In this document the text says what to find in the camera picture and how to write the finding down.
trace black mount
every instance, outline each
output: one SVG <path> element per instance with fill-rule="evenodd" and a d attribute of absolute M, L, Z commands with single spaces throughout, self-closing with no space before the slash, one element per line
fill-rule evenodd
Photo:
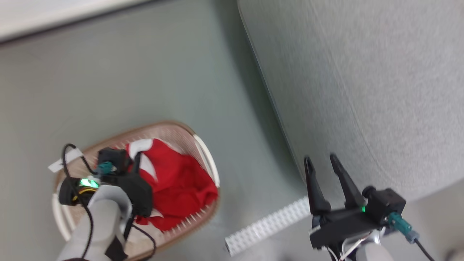
<path fill-rule="evenodd" d="M 116 166 L 117 171 L 102 175 L 100 181 L 115 185 L 124 190 L 132 202 L 135 215 L 149 217 L 153 208 L 153 193 L 151 186 L 140 176 L 141 152 L 134 158 L 132 169 L 128 171 L 130 158 L 126 150 L 104 148 L 98 152 L 98 163 L 109 161 Z"/>
<path fill-rule="evenodd" d="M 361 194 L 335 154 L 330 154 L 330 161 L 342 185 L 345 208 L 332 210 L 319 187 L 311 159 L 306 156 L 304 168 L 309 207 L 313 215 L 312 226 L 321 227 L 309 238 L 313 248 L 330 248 L 339 259 L 345 239 L 388 226 L 385 218 L 392 212 L 401 214 L 406 200 L 392 189 L 377 191 L 372 186 L 364 189 Z"/>

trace white stripe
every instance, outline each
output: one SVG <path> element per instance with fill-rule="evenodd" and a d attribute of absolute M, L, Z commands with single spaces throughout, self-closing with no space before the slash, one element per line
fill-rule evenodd
<path fill-rule="evenodd" d="M 163 214 L 161 214 L 160 211 L 158 211 L 158 210 L 156 210 L 156 209 L 152 209 L 152 210 L 151 210 L 150 217 L 154 217 L 154 216 L 160 216 L 160 217 L 164 218 Z"/>
<path fill-rule="evenodd" d="M 134 159 L 137 153 L 140 151 L 147 151 L 151 148 L 151 146 L 153 146 L 152 139 L 136 140 L 129 145 L 129 157 Z"/>
<path fill-rule="evenodd" d="M 151 160 L 143 153 L 140 156 L 140 169 L 146 171 L 156 182 L 158 182 L 158 177 L 156 176 L 153 163 L 151 163 Z"/>
<path fill-rule="evenodd" d="M 234 256 L 310 215 L 308 197 L 305 196 L 226 237 L 227 250 Z"/>

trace laundry basket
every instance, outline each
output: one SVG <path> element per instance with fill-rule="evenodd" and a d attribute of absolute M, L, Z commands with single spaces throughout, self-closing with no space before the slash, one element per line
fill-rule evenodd
<path fill-rule="evenodd" d="M 160 122 L 128 131 L 90 147 L 84 151 L 84 156 L 89 163 L 95 163 L 97 162 L 98 151 L 105 147 L 125 149 L 126 144 L 133 141 L 155 138 L 163 141 L 171 147 L 171 149 L 181 154 L 193 156 L 213 179 L 219 193 L 219 175 L 211 153 L 193 130 L 178 122 Z M 84 163 L 79 158 L 68 163 L 68 169 L 70 175 L 73 177 L 84 178 L 89 175 Z M 68 241 L 71 237 L 72 230 L 74 230 L 82 217 L 86 218 L 86 215 L 84 208 L 80 205 L 71 207 L 61 205 L 58 202 L 57 188 L 64 178 L 64 172 L 60 171 L 56 178 L 55 190 L 52 196 L 52 206 L 58 229 L 64 239 Z M 161 232 L 152 225 L 136 225 L 155 238 L 157 251 L 160 251 L 175 244 L 178 240 L 206 224 L 214 216 L 218 206 L 219 196 L 212 204 L 205 206 L 198 213 L 189 216 L 170 231 Z M 152 251 L 153 244 L 151 240 L 135 229 L 132 229 L 125 248 L 125 252 L 129 256 L 128 260 L 145 258 L 150 256 Z"/>

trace cable connector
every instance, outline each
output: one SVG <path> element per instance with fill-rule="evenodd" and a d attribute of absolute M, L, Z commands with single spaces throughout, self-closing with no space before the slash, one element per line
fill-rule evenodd
<path fill-rule="evenodd" d="M 116 170 L 116 167 L 113 166 L 111 162 L 105 161 L 97 166 L 97 169 L 95 169 L 95 172 L 97 173 L 97 175 L 107 175 L 115 170 Z"/>
<path fill-rule="evenodd" d="M 410 244 L 414 244 L 417 239 L 419 239 L 419 233 L 412 229 L 412 226 L 403 219 L 403 217 L 397 212 L 392 212 L 388 215 L 388 224 L 392 226 L 395 230 L 401 232 L 406 240 Z"/>

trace white wire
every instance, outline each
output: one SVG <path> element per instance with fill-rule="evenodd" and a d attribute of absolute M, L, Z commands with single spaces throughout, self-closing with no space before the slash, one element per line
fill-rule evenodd
<path fill-rule="evenodd" d="M 337 260 L 337 256 L 330 248 L 325 248 L 325 249 L 327 249 L 327 251 L 334 257 L 334 259 Z"/>
<path fill-rule="evenodd" d="M 343 240 L 343 243 L 342 243 L 342 253 L 345 254 L 346 251 L 345 251 L 345 244 L 347 242 L 347 239 Z"/>
<path fill-rule="evenodd" d="M 344 255 L 340 257 L 338 261 L 345 260 L 345 258 L 347 258 L 359 245 L 361 245 L 361 243 L 364 240 L 366 240 L 366 238 L 361 238 L 360 240 L 358 240 L 350 249 L 348 249 L 348 251 Z"/>

